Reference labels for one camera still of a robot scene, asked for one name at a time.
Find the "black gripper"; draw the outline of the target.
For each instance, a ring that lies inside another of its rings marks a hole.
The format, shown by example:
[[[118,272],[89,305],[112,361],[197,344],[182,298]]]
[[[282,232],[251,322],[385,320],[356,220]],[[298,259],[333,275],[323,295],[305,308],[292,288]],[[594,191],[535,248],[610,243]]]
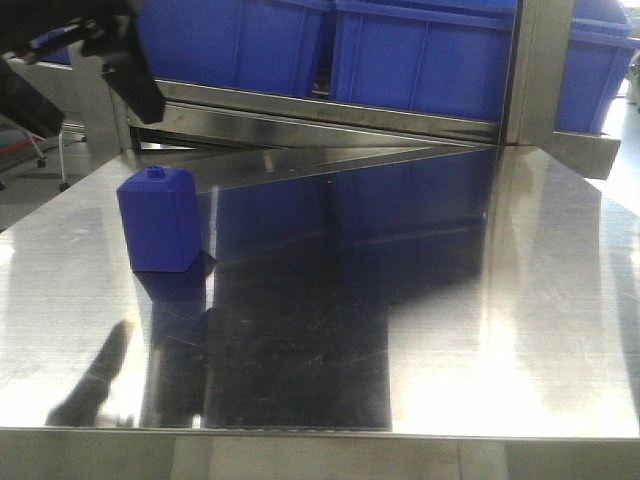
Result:
[[[85,58],[101,61],[101,76],[144,124],[164,118],[165,97],[146,60],[136,21],[117,15],[88,20],[80,48]]]

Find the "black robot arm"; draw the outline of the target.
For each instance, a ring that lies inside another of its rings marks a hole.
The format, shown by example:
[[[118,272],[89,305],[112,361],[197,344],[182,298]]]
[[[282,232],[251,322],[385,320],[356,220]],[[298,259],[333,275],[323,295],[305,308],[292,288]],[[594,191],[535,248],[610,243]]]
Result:
[[[3,1],[1,54],[29,65],[78,43],[102,60],[101,76],[146,124],[164,117],[160,92],[137,29],[142,1]],[[1,60],[1,115],[43,138],[60,133],[65,114]]]

